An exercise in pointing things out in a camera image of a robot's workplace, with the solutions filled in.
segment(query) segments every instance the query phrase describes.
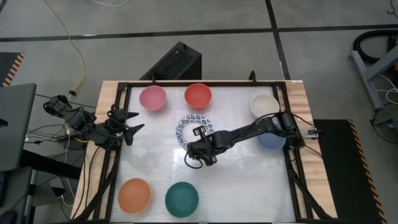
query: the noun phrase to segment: concrete floor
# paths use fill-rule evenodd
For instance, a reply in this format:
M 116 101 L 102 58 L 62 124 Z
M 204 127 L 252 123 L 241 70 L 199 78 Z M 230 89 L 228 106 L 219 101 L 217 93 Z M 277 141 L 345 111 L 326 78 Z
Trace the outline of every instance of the concrete floor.
M 123 0 L 108 2 L 119 4 Z M 263 0 L 129 0 L 119 8 L 89 0 L 49 0 L 49 3 L 71 35 L 271 28 Z M 271 0 L 271 3 L 278 27 L 398 22 L 396 17 L 386 14 L 387 0 Z M 0 13 L 0 30 L 0 39 L 65 35 L 43 0 L 8 1 Z M 357 125 L 387 221 L 398 223 L 398 147 L 377 137 L 370 126 L 372 104 L 353 61 L 348 58 L 354 39 L 363 32 L 366 30 L 283 32 L 280 40 L 291 79 L 304 81 L 313 117 L 352 119 Z M 96 106 L 103 80 L 139 79 L 178 41 L 203 54 L 203 79 L 242 80 L 248 78 L 251 70 L 256 71 L 258 79 L 284 79 L 271 32 L 76 40 L 86 59 L 87 74 L 73 101 Z M 366 41 L 364 48 L 371 55 L 383 55 L 386 40 Z M 66 40 L 0 42 L 0 51 L 26 53 L 13 85 L 34 82 L 38 94 L 53 96 L 66 95 L 79 81 L 82 64 Z M 45 101 L 46 98 L 35 98 L 30 128 L 61 122 L 45 114 L 42 110 Z M 381 132 L 397 139 L 396 133 L 388 128 Z M 28 149 L 44 155 L 63 151 L 50 143 Z M 64 219 L 59 206 L 43 206 L 37 209 L 35 223 Z

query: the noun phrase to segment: black metal frame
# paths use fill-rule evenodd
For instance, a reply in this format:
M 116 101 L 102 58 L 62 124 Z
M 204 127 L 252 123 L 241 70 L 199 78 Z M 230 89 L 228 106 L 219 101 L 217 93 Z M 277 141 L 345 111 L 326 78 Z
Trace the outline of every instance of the black metal frame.
M 286 112 L 290 112 L 290 104 L 289 104 L 289 97 L 287 95 L 287 88 L 286 88 L 286 84 L 285 82 L 257 82 L 256 81 L 256 75 L 254 72 L 252 72 L 250 74 L 249 77 L 250 80 L 252 80 L 251 82 L 206 82 L 206 81 L 179 81 L 179 82 L 158 82 L 156 83 L 156 85 L 158 86 L 164 86 L 164 87 L 168 87 L 168 86 L 189 86 L 192 83 L 203 83 L 206 84 L 207 86 L 268 86 L 268 87 L 272 87 L 272 92 L 274 94 L 274 97 L 276 98 L 276 100 L 280 103 L 279 100 L 279 96 L 278 96 L 278 88 L 282 91 L 282 97 L 283 97 L 283 101 L 284 101 L 284 105 L 285 105 L 285 111 Z M 126 92 L 126 97 L 124 99 L 124 105 L 123 105 L 123 110 L 128 110 L 128 106 L 129 106 L 129 99 L 130 99 L 130 94 L 131 94 L 131 88 L 134 87 L 145 87 L 145 86 L 150 86 L 153 85 L 152 82 L 140 82 L 140 83 L 119 83 L 118 85 L 118 90 L 117 90 L 117 94 L 116 94 L 116 99 L 115 99 L 115 105 L 120 105 L 121 102 L 121 96 L 122 96 L 122 92 L 125 91 Z M 290 159 L 290 147 L 289 146 L 285 146 L 284 147 L 284 156 L 285 156 L 285 163 L 286 163 L 286 168 L 289 169 L 289 164 L 291 163 L 291 159 Z M 116 151 L 116 155 L 114 157 L 114 162 L 119 162 L 120 160 L 120 154 L 121 154 L 121 150 L 117 150 Z M 107 170 L 109 167 L 109 160 L 111 158 L 111 152 L 110 151 L 106 151 L 105 152 L 105 157 L 104 157 L 104 162 L 103 162 L 103 167 L 102 167 L 102 171 L 101 171 L 101 177 L 100 177 L 100 181 L 99 181 L 99 186 L 101 186 L 103 184 L 103 181 L 106 178 L 107 175 Z M 299 149 L 294 149 L 294 155 L 295 155 L 295 161 L 297 164 L 297 173 L 298 176 L 300 178 L 300 180 L 302 180 L 303 184 L 305 187 L 307 187 L 307 183 L 305 181 L 305 175 L 304 175 L 304 170 L 303 170 L 303 165 L 302 165 L 302 160 L 301 160 L 301 155 L 300 155 L 300 151 Z M 117 177 L 114 178 L 114 180 L 112 181 L 111 185 L 109 186 L 109 195 L 108 195 L 108 202 L 106 205 L 106 214 L 105 214 L 105 219 L 109 221 L 110 217 L 111 217 L 111 209 L 112 209 L 112 205 L 113 205 L 113 198 L 114 198 L 114 188 L 116 185 L 116 179 Z M 290 193 L 292 195 L 292 203 L 293 203 L 293 209 L 294 209 L 294 213 L 295 213 L 295 219 L 296 222 L 298 223 L 322 223 L 322 220 L 316 220 L 313 219 L 313 213 L 312 213 L 312 209 L 311 209 L 311 205 L 308 202 L 308 200 L 306 198 L 304 198 L 304 203 L 305 203 L 305 210 L 307 212 L 307 217 L 308 218 L 302 218 L 301 217 L 301 212 L 300 212 L 300 207 L 299 207 L 299 200 L 297 198 L 297 191 L 295 188 L 295 182 L 293 181 L 293 179 L 288 175 L 288 179 L 289 179 L 289 186 L 290 186 Z M 101 202 L 99 202 L 94 210 L 93 213 L 93 219 L 97 220 L 99 219 L 99 213 L 100 213 L 100 206 L 101 206 Z

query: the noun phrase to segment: blue and white patterned ring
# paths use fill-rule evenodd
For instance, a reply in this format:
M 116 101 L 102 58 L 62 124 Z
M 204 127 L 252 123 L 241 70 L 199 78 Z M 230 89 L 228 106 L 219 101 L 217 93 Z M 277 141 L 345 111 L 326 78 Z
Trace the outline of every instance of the blue and white patterned ring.
M 207 134 L 211 134 L 214 132 L 214 127 L 211 121 L 202 115 L 190 114 L 183 117 L 181 121 L 178 122 L 178 125 L 175 128 L 175 135 L 177 136 L 179 143 L 184 147 L 184 149 L 187 148 L 188 142 L 184 139 L 182 129 L 189 123 L 198 123 L 203 125 L 207 130 Z

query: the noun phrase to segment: metal stand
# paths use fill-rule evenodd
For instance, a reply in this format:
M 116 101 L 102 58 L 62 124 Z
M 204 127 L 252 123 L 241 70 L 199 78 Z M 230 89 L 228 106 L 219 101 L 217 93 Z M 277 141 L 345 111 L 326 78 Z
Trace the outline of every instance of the metal stand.
M 34 152 L 22 150 L 21 156 L 21 167 L 30 166 L 31 168 L 50 174 L 67 177 L 78 180 L 80 177 L 80 169 L 53 159 L 49 159 L 45 156 L 41 156 Z
M 359 53 L 356 50 L 352 51 L 351 56 L 359 70 L 359 74 L 361 75 L 362 81 L 372 100 L 374 109 L 383 109 L 384 105 L 380 99 L 379 94 L 377 93 L 377 88 L 374 84 L 374 80 L 383 72 L 385 72 L 388 68 L 392 67 L 396 62 L 398 62 L 398 45 L 390 50 L 385 56 L 380 58 L 380 60 L 378 60 L 370 68 L 366 68 L 361 56 L 359 56 Z M 398 114 L 391 114 L 384 121 L 375 121 L 374 124 L 379 125 L 386 122 L 392 122 L 398 130 L 398 126 L 395 125 L 398 124 Z

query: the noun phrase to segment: hazard stripe tape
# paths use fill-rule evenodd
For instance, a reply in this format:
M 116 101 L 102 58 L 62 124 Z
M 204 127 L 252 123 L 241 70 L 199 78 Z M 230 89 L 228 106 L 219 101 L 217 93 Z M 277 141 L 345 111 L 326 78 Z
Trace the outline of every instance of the hazard stripe tape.
M 379 196 L 377 194 L 376 187 L 374 186 L 372 175 L 371 175 L 371 172 L 369 170 L 368 163 L 366 162 L 365 155 L 363 153 L 362 146 L 361 146 L 361 143 L 359 141 L 358 132 L 356 131 L 356 128 L 355 128 L 355 124 L 351 120 L 348 120 L 348 122 L 349 122 L 349 124 L 351 126 L 351 130 L 353 132 L 354 139 L 356 141 L 356 147 L 358 148 L 358 153 L 359 153 L 359 156 L 361 157 L 361 161 L 362 161 L 363 167 L 365 169 L 366 177 L 368 178 L 369 187 L 371 188 L 371 191 L 372 191 L 372 194 L 373 194 L 373 198 L 374 198 L 374 202 L 376 203 L 376 207 L 377 207 L 377 209 L 379 211 L 379 216 L 380 216 L 380 219 L 381 219 L 381 223 L 382 224 L 387 224 L 387 220 L 386 220 L 386 217 L 384 216 L 384 212 L 383 212 L 383 207 L 381 206 L 381 202 L 379 200 Z
M 25 59 L 25 53 L 20 53 L 17 58 L 15 59 L 14 63 L 12 64 L 10 71 L 7 74 L 6 79 L 2 83 L 4 87 L 10 86 L 12 80 L 15 78 L 15 75 L 20 67 L 22 61 Z

